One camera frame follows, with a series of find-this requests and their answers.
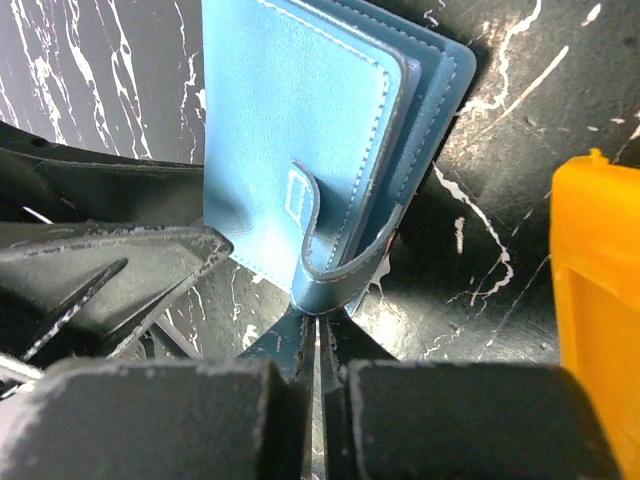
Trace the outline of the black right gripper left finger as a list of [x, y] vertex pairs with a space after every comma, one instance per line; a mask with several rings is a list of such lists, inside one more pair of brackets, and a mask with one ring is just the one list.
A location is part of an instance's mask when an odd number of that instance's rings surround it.
[[1, 409], [5, 479], [307, 479], [315, 321], [238, 357], [72, 359]]

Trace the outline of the small orange card bin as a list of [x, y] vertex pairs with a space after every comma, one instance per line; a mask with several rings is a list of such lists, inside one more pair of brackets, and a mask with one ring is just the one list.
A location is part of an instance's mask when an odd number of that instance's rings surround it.
[[598, 148], [552, 179], [561, 361], [595, 406], [622, 475], [639, 476], [639, 171]]

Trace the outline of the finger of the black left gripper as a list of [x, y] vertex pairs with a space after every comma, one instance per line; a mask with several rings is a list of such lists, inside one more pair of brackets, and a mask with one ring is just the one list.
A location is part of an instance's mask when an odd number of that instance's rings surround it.
[[191, 225], [203, 216], [204, 168], [50, 142], [1, 124], [1, 208], [53, 223]]
[[114, 357], [231, 251], [203, 226], [4, 222], [1, 351]]

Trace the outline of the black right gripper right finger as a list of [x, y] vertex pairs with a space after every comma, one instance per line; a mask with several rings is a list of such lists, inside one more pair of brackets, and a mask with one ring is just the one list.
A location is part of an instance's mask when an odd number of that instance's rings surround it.
[[348, 315], [319, 321], [331, 479], [618, 479], [595, 409], [556, 365], [403, 362]]

